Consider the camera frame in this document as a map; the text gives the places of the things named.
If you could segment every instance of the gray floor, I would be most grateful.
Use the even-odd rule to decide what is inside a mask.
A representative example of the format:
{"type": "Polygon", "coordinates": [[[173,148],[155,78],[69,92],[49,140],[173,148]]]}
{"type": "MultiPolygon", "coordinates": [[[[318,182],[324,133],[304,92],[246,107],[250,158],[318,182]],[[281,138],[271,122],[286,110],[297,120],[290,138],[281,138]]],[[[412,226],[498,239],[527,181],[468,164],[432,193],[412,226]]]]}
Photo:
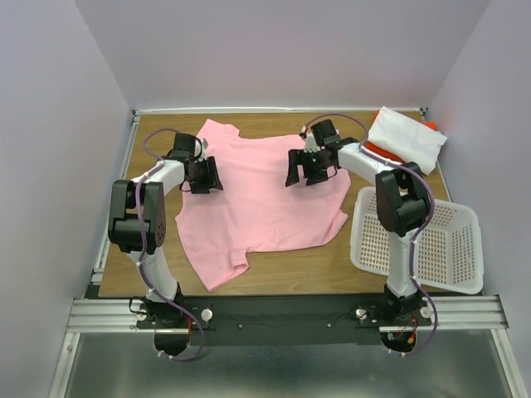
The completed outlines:
{"type": "Polygon", "coordinates": [[[490,331],[441,331],[414,357],[353,344],[213,347],[157,358],[149,334],[85,335],[69,397],[462,398],[510,396],[490,331]]]}

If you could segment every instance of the metal frame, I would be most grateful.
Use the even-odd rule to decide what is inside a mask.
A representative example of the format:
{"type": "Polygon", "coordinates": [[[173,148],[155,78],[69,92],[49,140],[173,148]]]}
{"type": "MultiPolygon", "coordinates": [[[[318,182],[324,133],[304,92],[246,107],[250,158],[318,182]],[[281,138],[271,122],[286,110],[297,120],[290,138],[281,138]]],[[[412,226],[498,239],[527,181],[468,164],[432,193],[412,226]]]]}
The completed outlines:
{"type": "MultiPolygon", "coordinates": [[[[141,114],[184,114],[184,113],[235,113],[235,112],[326,112],[326,111],[354,111],[373,110],[371,108],[348,108],[348,109],[313,109],[313,108],[182,108],[182,109],[144,109],[134,111],[133,123],[131,124],[128,146],[124,161],[120,170],[120,176],[125,177],[129,160],[133,150],[134,139],[139,127],[141,114]]],[[[450,193],[443,178],[446,193],[450,193]]],[[[107,226],[103,231],[103,239],[100,244],[97,260],[95,262],[92,284],[100,284],[103,275],[110,243],[107,238],[107,226]]],[[[497,348],[505,376],[509,383],[513,397],[528,398],[524,381],[519,372],[518,365],[510,346],[509,338],[505,329],[508,327],[504,310],[497,296],[458,296],[458,297],[434,297],[439,313],[439,329],[490,329],[497,348]]],[[[138,309],[139,300],[133,300],[132,308],[138,309]]],[[[82,333],[122,333],[122,332],[173,332],[186,333],[186,329],[138,329],[137,319],[129,311],[129,300],[123,299],[82,299],[75,300],[71,307],[71,315],[66,327],[66,335],[61,348],[56,372],[51,384],[50,398],[64,397],[68,381],[74,366],[77,347],[82,333]]],[[[399,328],[380,328],[381,332],[394,331],[399,328]]],[[[429,330],[430,327],[419,327],[429,330]]]]}
{"type": "MultiPolygon", "coordinates": [[[[125,149],[124,160],[122,161],[122,166],[119,170],[119,178],[125,178],[125,174],[127,174],[129,161],[131,160],[131,153],[133,152],[134,139],[136,138],[136,133],[139,130],[139,122],[140,116],[134,113],[133,121],[131,123],[131,130],[129,131],[129,139],[125,149]]],[[[109,253],[110,248],[109,237],[107,236],[107,228],[108,223],[105,224],[105,229],[102,233],[103,238],[101,239],[100,249],[98,250],[98,256],[96,257],[94,271],[90,281],[92,284],[101,284],[101,279],[103,278],[103,271],[105,268],[105,263],[107,262],[107,254],[109,253]]]]}
{"type": "MultiPolygon", "coordinates": [[[[367,110],[380,110],[381,107],[288,107],[288,106],[198,106],[190,108],[159,108],[159,109],[138,109],[135,114],[283,114],[283,113],[327,113],[327,112],[356,112],[367,110]]],[[[420,108],[391,108],[399,112],[413,111],[419,112],[420,108]]]]}
{"type": "Polygon", "coordinates": [[[445,188],[446,195],[448,196],[448,200],[449,200],[449,201],[452,201],[452,199],[451,199],[451,194],[450,194],[450,190],[448,189],[448,184],[446,184],[445,175],[444,175],[443,172],[442,172],[441,164],[439,163],[439,160],[438,160],[438,159],[437,159],[437,161],[436,161],[436,165],[437,165],[437,168],[439,169],[439,173],[441,174],[442,185],[443,185],[444,188],[445,188]]]}

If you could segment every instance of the white wall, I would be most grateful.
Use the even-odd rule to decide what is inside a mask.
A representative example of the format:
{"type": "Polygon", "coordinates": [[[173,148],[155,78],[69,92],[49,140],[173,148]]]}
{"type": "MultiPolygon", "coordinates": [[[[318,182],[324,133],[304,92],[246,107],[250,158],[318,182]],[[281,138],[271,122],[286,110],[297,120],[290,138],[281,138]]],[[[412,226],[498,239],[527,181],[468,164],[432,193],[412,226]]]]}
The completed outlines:
{"type": "Polygon", "coordinates": [[[531,387],[531,2],[493,0],[430,107],[452,198],[480,218],[485,288],[500,294],[531,387]]]}
{"type": "Polygon", "coordinates": [[[428,106],[489,0],[76,0],[136,109],[428,106]]]}
{"type": "Polygon", "coordinates": [[[70,0],[0,6],[0,396],[47,396],[130,112],[70,0]]]}

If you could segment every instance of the pink t-shirt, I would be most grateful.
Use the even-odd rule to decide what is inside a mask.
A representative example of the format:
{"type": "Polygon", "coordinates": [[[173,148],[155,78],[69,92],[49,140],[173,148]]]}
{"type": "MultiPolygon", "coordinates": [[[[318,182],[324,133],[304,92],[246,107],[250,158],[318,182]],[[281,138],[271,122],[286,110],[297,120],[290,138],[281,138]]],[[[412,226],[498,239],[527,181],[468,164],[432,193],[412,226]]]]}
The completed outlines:
{"type": "Polygon", "coordinates": [[[310,187],[303,178],[285,187],[288,151],[304,147],[298,135],[245,139],[234,126],[207,120],[197,136],[208,141],[224,191],[183,193],[175,221],[208,291],[244,273],[246,253],[324,245],[347,220],[340,208],[350,187],[346,170],[310,187]]]}

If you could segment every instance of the screw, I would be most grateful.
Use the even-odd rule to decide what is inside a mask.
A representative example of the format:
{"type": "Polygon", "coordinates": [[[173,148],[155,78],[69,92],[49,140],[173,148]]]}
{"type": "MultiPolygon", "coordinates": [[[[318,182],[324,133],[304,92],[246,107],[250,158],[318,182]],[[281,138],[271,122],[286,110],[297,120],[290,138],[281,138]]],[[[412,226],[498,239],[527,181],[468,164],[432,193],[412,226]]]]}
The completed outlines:
{"type": "Polygon", "coordinates": [[[356,317],[361,321],[365,320],[367,318],[367,311],[363,308],[358,308],[356,310],[356,317]]]}
{"type": "Polygon", "coordinates": [[[201,311],[201,319],[205,322],[208,322],[212,319],[214,313],[210,308],[205,308],[201,311]]]}
{"type": "Polygon", "coordinates": [[[431,316],[431,310],[428,307],[422,307],[421,316],[425,319],[428,319],[431,316]]]}

